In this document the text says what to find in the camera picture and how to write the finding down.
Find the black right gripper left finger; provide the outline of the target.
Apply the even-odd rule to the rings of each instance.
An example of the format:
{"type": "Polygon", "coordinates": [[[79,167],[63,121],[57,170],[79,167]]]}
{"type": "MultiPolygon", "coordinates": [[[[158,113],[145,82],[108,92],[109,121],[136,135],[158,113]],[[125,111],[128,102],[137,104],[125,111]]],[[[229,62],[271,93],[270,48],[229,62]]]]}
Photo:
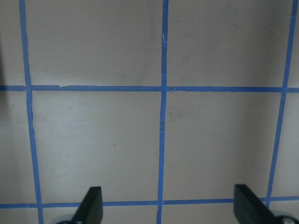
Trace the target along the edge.
{"type": "Polygon", "coordinates": [[[101,187],[90,187],[71,224],[100,224],[103,219],[101,187]]]}

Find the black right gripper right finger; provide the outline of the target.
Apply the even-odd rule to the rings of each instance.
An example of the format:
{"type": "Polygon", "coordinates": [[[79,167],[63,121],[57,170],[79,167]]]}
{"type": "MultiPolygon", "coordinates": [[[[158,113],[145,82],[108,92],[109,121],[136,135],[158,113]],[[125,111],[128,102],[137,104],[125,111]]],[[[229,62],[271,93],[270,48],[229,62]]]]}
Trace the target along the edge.
{"type": "Polygon", "coordinates": [[[276,224],[275,215],[245,184],[234,186],[234,216],[239,224],[276,224]]]}

